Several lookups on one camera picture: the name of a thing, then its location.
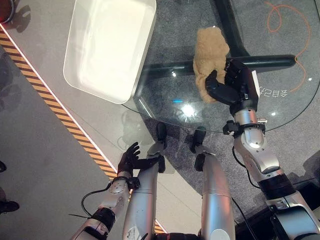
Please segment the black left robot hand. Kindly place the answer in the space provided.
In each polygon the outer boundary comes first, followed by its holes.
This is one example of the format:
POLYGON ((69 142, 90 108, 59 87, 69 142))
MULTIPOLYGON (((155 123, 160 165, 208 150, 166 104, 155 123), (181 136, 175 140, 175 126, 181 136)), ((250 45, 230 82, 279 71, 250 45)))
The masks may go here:
POLYGON ((123 154, 117 167, 117 176, 126 172, 129 178, 133 177, 133 170, 147 170, 159 162, 160 156, 139 159, 140 146, 134 142, 123 154))

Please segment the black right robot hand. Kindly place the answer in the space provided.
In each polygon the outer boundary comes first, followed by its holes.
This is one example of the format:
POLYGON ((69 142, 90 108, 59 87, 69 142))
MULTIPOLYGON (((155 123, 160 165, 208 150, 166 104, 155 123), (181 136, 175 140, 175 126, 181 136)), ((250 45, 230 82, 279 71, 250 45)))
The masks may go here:
POLYGON ((228 106, 244 101, 251 101, 256 106, 260 94, 253 72, 237 59, 232 59, 225 70, 223 83, 218 81, 216 70, 205 79, 205 89, 209 96, 228 106))

